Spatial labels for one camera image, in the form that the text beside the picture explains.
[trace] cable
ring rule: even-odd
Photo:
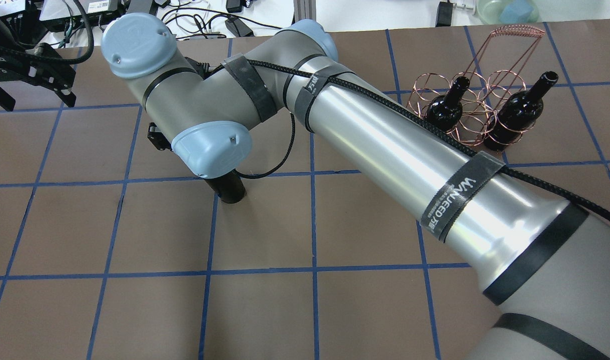
[[[69,34],[69,36],[67,36],[67,35],[65,34],[65,38],[64,38],[64,39],[62,39],[61,41],[55,42],[55,43],[51,43],[51,44],[49,44],[49,46],[55,46],[55,45],[59,45],[59,44],[61,44],[62,42],[65,42],[65,44],[69,44],[69,42],[71,41],[71,38],[72,38],[72,37],[73,37],[73,36],[74,36],[74,35],[75,35],[77,32],[79,32],[80,30],[82,30],[84,27],[85,27],[85,25],[84,25],[83,23],[80,23],[80,25],[78,25],[78,27],[77,27],[76,29],[74,29],[74,30],[71,32],[71,34]]]
[[[191,35],[187,35],[187,36],[181,36],[176,39],[185,40],[185,39],[201,37],[201,36],[205,36],[205,39],[209,39],[209,37],[216,37],[216,39],[226,39],[227,38],[227,35],[220,34],[220,32],[203,32],[201,34],[191,34]]]
[[[296,118],[294,117],[294,114],[292,114],[291,112],[289,113],[289,115],[291,116],[291,139],[289,140],[289,146],[287,147],[287,153],[285,154],[285,157],[282,158],[280,163],[277,164],[275,168],[267,171],[266,173],[248,175],[246,173],[240,173],[240,172],[238,172],[238,170],[234,169],[234,174],[236,174],[239,177],[244,178],[244,179],[255,180],[255,179],[265,178],[266,176],[269,176],[269,175],[275,173],[278,169],[280,169],[280,167],[287,161],[287,158],[289,157],[289,154],[291,153],[291,148],[294,146],[294,139],[296,138]]]
[[[80,64],[82,62],[87,61],[87,59],[89,59],[92,56],[92,53],[94,53],[94,33],[92,32],[92,27],[90,25],[89,16],[87,16],[87,12],[85,12],[85,8],[83,7],[83,5],[80,3],[79,0],[73,0],[73,2],[74,2],[74,4],[76,4],[76,7],[78,7],[78,10],[80,11],[80,15],[83,17],[83,24],[85,25],[85,30],[87,30],[88,46],[87,46],[87,51],[85,51],[85,54],[81,55],[80,57],[76,57],[74,59],[62,59],[60,57],[49,57],[49,56],[28,54],[26,52],[13,50],[12,48],[8,48],[8,47],[1,46],[1,45],[0,45],[0,53],[8,54],[8,55],[15,55],[17,57],[22,57],[25,59],[29,59],[29,60],[39,62],[39,63],[44,63],[44,64],[73,65],[73,64]]]
[[[227,16],[226,14],[221,14],[221,13],[219,13],[219,14],[215,14],[214,16],[212,16],[211,18],[209,18],[209,20],[207,21],[207,28],[208,28],[209,30],[211,30],[211,22],[212,22],[213,20],[217,19],[217,18],[226,18],[226,19],[229,19],[229,16]]]
[[[178,23],[178,18],[191,18],[191,20],[193,20],[193,22],[194,22],[195,27],[197,27],[198,30],[187,30],[187,29],[185,29],[184,27],[182,27]],[[165,25],[169,25],[169,23],[171,23],[172,21],[176,22],[176,26],[177,27],[181,28],[182,30],[184,30],[185,32],[187,32],[189,34],[192,34],[191,36],[182,36],[182,37],[176,38],[177,40],[179,40],[179,39],[187,39],[188,37],[194,37],[194,36],[199,36],[199,35],[205,37],[205,39],[209,39],[208,35],[213,35],[211,33],[207,34],[206,32],[204,32],[204,28],[206,27],[205,20],[199,14],[186,14],[186,13],[176,14],[173,18],[167,20],[165,22]]]
[[[104,32],[104,27],[101,22],[103,22],[103,13],[98,16],[98,27],[100,28],[101,32]]]
[[[63,4],[65,4],[67,10],[69,11],[69,25],[65,27],[65,38],[62,39],[62,41],[60,41],[60,43],[58,44],[59,49],[64,48],[67,44],[69,44],[69,39],[71,38],[71,34],[74,30],[74,11],[71,10],[71,6],[69,6],[69,3],[67,3],[65,0],[61,1],[63,2]]]
[[[167,15],[171,14],[172,12],[178,12],[179,10],[200,10],[200,11],[203,11],[203,12],[212,12],[212,13],[221,14],[221,15],[224,15],[224,16],[231,16],[233,18],[239,18],[241,20],[247,20],[250,23],[254,23],[256,25],[260,25],[261,27],[266,27],[266,28],[271,28],[271,29],[278,29],[278,30],[282,29],[282,27],[277,27],[277,26],[274,26],[274,25],[267,25],[266,23],[257,22],[255,20],[252,20],[250,18],[246,18],[246,17],[240,16],[240,15],[237,15],[237,14],[225,13],[225,12],[222,12],[222,11],[212,10],[212,9],[205,9],[204,7],[184,7],[184,5],[182,5],[182,6],[180,6],[180,5],[179,6],[174,6],[174,9],[171,9],[168,12],[166,12],[165,14],[163,14],[161,19],[163,19],[163,21],[164,21],[164,19],[167,17]]]
[[[300,71],[300,70],[296,70],[294,68],[288,68],[285,66],[267,63],[264,61],[257,61],[257,60],[250,59],[249,63],[253,66],[258,66],[260,68],[272,69],[275,71],[280,71],[282,73],[301,76],[304,78],[309,78],[313,75],[313,73],[310,73],[310,72]],[[467,155],[468,157],[473,157],[476,154],[476,152],[474,150],[472,150],[471,148],[468,148],[467,146],[462,145],[461,143],[456,141],[453,137],[442,132],[442,130],[435,127],[431,123],[428,123],[427,121],[419,118],[413,112],[410,112],[409,110],[405,109],[400,104],[396,104],[392,101],[389,101],[386,98],[383,98],[382,96],[378,95],[377,93],[370,91],[369,89],[356,85],[353,82],[339,79],[338,77],[330,77],[328,79],[328,81],[331,84],[335,84],[337,86],[344,87],[351,91],[355,91],[355,92],[358,92],[359,94],[367,96],[368,98],[375,100],[376,102],[380,103],[381,105],[384,105],[388,109],[391,109],[391,110],[397,112],[398,114],[401,114],[401,116],[404,116],[405,118],[412,121],[413,123],[421,126],[423,129],[426,129],[428,132],[431,132],[433,135],[435,135],[442,141],[446,142],[448,145],[452,146],[452,148],[460,151],[461,153]],[[571,203],[584,207],[587,210],[594,212],[596,215],[599,215],[603,219],[606,219],[607,221],[610,222],[610,211],[609,210],[605,209],[604,207],[601,207],[600,205],[597,205],[594,202],[587,200],[586,198],[583,198],[581,196],[578,196],[577,194],[567,191],[567,190],[563,189],[562,187],[558,187],[554,184],[546,182],[545,180],[541,180],[540,178],[533,177],[531,175],[522,173],[521,171],[517,171],[517,170],[509,168],[507,166],[504,166],[503,168],[501,168],[499,173],[506,174],[508,176],[511,176],[512,178],[521,180],[525,183],[534,185],[536,187],[544,189],[545,191],[548,191],[548,192],[551,192],[558,196],[561,196],[562,198],[569,200]]]

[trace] electronic device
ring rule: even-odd
[[[254,32],[240,18],[231,17],[225,20],[225,26],[236,37],[252,37]]]
[[[454,12],[454,4],[446,1],[438,3],[436,11],[436,27],[451,27],[451,16]]]
[[[93,26],[106,25],[125,13],[120,0],[80,0]],[[80,24],[80,11],[73,0],[45,0],[40,21],[51,32],[64,32],[72,15],[74,23]]]
[[[239,13],[243,11],[243,7],[250,7],[254,3],[254,0],[227,0],[226,9],[230,14]]]
[[[0,18],[14,16],[28,10],[33,3],[28,0],[0,0]]]

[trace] wine bottle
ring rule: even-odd
[[[445,95],[436,96],[431,101],[424,119],[443,130],[443,132],[452,130],[463,115],[463,105],[460,103],[460,99],[468,88],[468,78],[465,76],[456,78],[454,84],[451,85],[451,89]]]
[[[494,151],[503,151],[515,141],[520,132],[529,129],[543,112],[543,96],[558,81],[558,74],[547,71],[529,90],[509,96],[496,116],[496,124],[483,141]]]

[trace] light blue joint cap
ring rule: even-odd
[[[297,23],[294,23],[290,27],[285,27],[280,30],[282,32],[284,30],[293,30],[294,32],[299,32],[301,34],[305,34],[314,40],[323,50],[325,54],[330,57],[335,62],[338,61],[338,49],[336,48],[336,44],[334,44],[334,40],[331,35],[325,32],[323,29],[323,25],[317,23],[314,20],[309,18],[304,18]]]
[[[133,79],[167,64],[176,52],[176,39],[155,16],[129,13],[104,32],[101,49],[115,75]]]
[[[213,179],[232,171],[252,150],[249,130],[234,121],[210,121],[183,130],[172,150],[196,176]]]

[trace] blue tape line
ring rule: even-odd
[[[573,87],[602,87],[602,86],[607,86],[607,85],[610,85],[610,81],[603,81],[603,82],[574,82],[573,84],[570,84],[570,86],[573,86]]]
[[[471,267],[466,262],[445,262],[426,265],[429,269],[458,269]],[[384,265],[344,265],[344,266],[317,266],[316,272],[347,272],[347,271],[394,271],[394,270],[420,270],[423,264],[384,264]],[[212,269],[211,276],[231,276],[249,274],[290,274],[313,272],[312,266],[295,268],[248,268],[248,269]],[[206,270],[200,271],[146,271],[146,272],[118,272],[108,273],[108,279],[130,278],[170,278],[181,276],[206,276]],[[102,279],[104,273],[64,273],[64,274],[35,274],[10,275],[8,281],[17,280],[58,280],[58,279]]]
[[[96,305],[96,313],[94,316],[94,325],[92,325],[92,335],[89,338],[89,346],[87,348],[87,360],[91,360],[92,353],[94,352],[94,342],[96,340],[96,332],[98,330],[98,324],[100,322],[101,310],[103,309],[104,293],[107,287],[107,279],[109,278],[109,269],[111,267],[111,258],[113,257],[113,249],[116,243],[116,235],[118,234],[118,227],[120,223],[120,215],[122,214],[122,205],[125,200],[125,194],[127,193],[127,180],[129,179],[129,172],[131,170],[131,162],[134,156],[134,150],[136,148],[136,139],[138,137],[138,127],[140,127],[140,118],[142,117],[143,109],[142,106],[138,106],[138,116],[136,117],[136,125],[134,126],[134,132],[131,137],[131,146],[129,148],[129,157],[127,158],[127,165],[125,166],[125,175],[123,178],[122,190],[120,192],[120,200],[116,209],[116,217],[113,222],[113,230],[111,231],[111,240],[109,250],[107,251],[107,260],[105,262],[105,268],[103,273],[103,283],[101,284],[101,291],[98,296],[98,304]]]
[[[234,39],[229,38],[229,45],[227,46],[227,57],[231,57],[231,49],[234,47]]]
[[[205,336],[207,335],[207,309],[209,308],[209,290],[211,289],[212,265],[214,259],[214,241],[216,239],[216,216],[218,215],[218,195],[214,193],[214,203],[211,209],[211,232],[209,233],[209,252],[207,255],[207,271],[205,276],[205,291],[202,298],[202,319],[200,321],[200,339],[198,358],[205,358]]]
[[[311,185],[311,265],[312,265],[312,303],[314,312],[314,360],[320,360],[320,337],[318,326],[318,251],[316,248],[316,160],[314,134],[309,134],[309,170]]]
[[[94,187],[97,185],[116,185],[122,184],[122,180],[107,181],[71,181],[71,182],[41,182],[39,187]]]
[[[556,54],[556,59],[558,59],[560,68],[561,68],[561,70],[563,70],[563,75],[565,76],[565,80],[567,81],[568,84],[571,84],[572,82],[569,79],[569,73],[567,72],[567,69],[565,68],[565,64],[563,63],[563,59],[560,56],[560,53],[558,52],[558,47],[556,47],[556,43],[551,34],[551,30],[549,29],[549,25],[546,22],[543,22],[543,27],[545,27],[545,32],[547,32],[547,37],[549,38],[551,46],[554,49],[554,54]],[[587,116],[584,112],[583,106],[581,105],[578,95],[576,94],[574,86],[570,86],[569,89],[572,92],[572,96],[574,98],[576,106],[578,107],[578,111],[580,112],[581,117],[583,118],[583,123],[584,123],[585,127],[587,128],[587,132],[589,133],[589,135],[591,137],[591,141],[593,142],[593,145],[595,146],[596,151],[598,152],[600,161],[602,161],[602,164],[605,167],[605,171],[607,171],[607,177],[609,178],[609,182],[610,182],[610,169],[609,169],[609,166],[607,165],[605,155],[603,154],[602,149],[600,148],[600,145],[598,144],[598,139],[596,139],[596,136],[593,133],[593,130],[591,129],[591,125],[589,124],[589,121],[587,120]]]
[[[400,84],[398,82],[398,69],[396,68],[396,59],[394,57],[394,47],[391,45],[391,37],[389,36],[389,29],[385,29],[385,36],[387,37],[387,47],[389,48],[389,57],[391,59],[391,69],[394,71],[394,85],[396,86],[396,98],[398,104],[402,103],[400,96]]]
[[[109,273],[109,279],[125,279],[125,278],[171,278],[178,276],[204,276],[206,271],[152,271],[152,272],[120,272]]]
[[[279,178],[281,176],[310,176],[309,171],[294,171],[294,172],[275,172],[268,175],[268,177]]]
[[[508,164],[512,168],[521,167],[560,167],[560,166],[595,166],[602,164],[602,161],[591,160],[591,161],[560,161],[560,162],[527,162],[518,164]]]
[[[8,280],[102,279],[101,273],[63,273],[46,275],[10,275]]]
[[[433,299],[431,297],[431,283],[429,280],[429,266],[427,264],[427,257],[424,251],[424,240],[423,240],[423,228],[421,224],[416,222],[416,231],[418,232],[418,244],[421,250],[421,260],[423,262],[423,277],[425,282],[425,292],[427,294],[427,308],[429,310],[429,321],[431,324],[431,337],[433,338],[433,351],[436,355],[436,359],[440,360],[440,343],[438,341],[438,329],[436,328],[436,316],[433,310]]]
[[[202,178],[192,176],[179,176],[179,177],[153,177],[153,178],[130,178],[127,180],[128,183],[160,183],[160,182],[198,182],[202,181]]]
[[[70,112],[72,110],[96,110],[96,109],[116,109],[116,108],[135,108],[139,107],[140,104],[129,103],[129,104],[113,104],[113,105],[88,105],[88,106],[77,106],[77,107],[66,107],[65,111]]]
[[[16,253],[18,253],[18,246],[21,243],[21,238],[23,237],[23,232],[25,225],[27,223],[27,218],[29,216],[29,212],[31,210],[31,205],[33,204],[33,199],[35,197],[36,191],[38,189],[38,184],[40,182],[40,177],[42,176],[42,171],[45,169],[45,164],[47,163],[47,157],[49,157],[49,151],[51,150],[51,144],[54,142],[54,137],[56,136],[56,130],[58,129],[58,124],[60,123],[60,117],[63,113],[63,108],[65,106],[64,102],[60,103],[60,109],[58,109],[58,114],[56,116],[56,120],[54,121],[54,125],[51,128],[51,133],[49,134],[49,141],[47,141],[47,146],[45,148],[45,153],[42,156],[42,161],[40,162],[40,167],[38,173],[36,175],[36,181],[33,185],[33,189],[31,190],[31,196],[29,202],[27,203],[27,208],[25,209],[25,214],[23,215],[23,220],[21,221],[21,226],[18,230],[18,235],[16,236],[16,240],[14,242],[14,248],[12,250],[12,255],[9,258],[9,262],[7,263],[7,270],[5,271],[5,276],[3,277],[3,282],[0,285],[0,301],[3,298],[3,292],[5,292],[5,287],[7,286],[7,280],[12,271],[12,266],[14,265],[14,260],[16,258]]]
[[[447,264],[427,264],[427,268],[428,269],[459,269],[459,268],[471,268],[471,265],[467,264],[466,262],[449,262]]]
[[[36,113],[36,112],[59,112],[58,107],[45,107],[43,109],[15,109],[15,113]],[[7,110],[0,110],[0,114],[9,114]]]
[[[32,188],[35,184],[31,182],[25,182],[21,184],[0,184],[0,188]]]
[[[337,175],[337,174],[360,174],[360,170],[321,170],[315,171],[315,175]]]
[[[467,37],[467,43],[469,44],[469,51],[471,51],[471,55],[472,57],[474,57],[474,65],[476,66],[476,71],[479,74],[482,74],[483,71],[480,70],[480,64],[478,63],[478,59],[476,58],[476,50],[474,49],[474,42],[471,39],[471,35],[469,34],[469,28],[466,26],[463,26],[463,30],[465,30],[465,36]],[[485,83],[483,82],[483,79],[478,78],[480,80],[480,86],[481,89],[485,88]]]

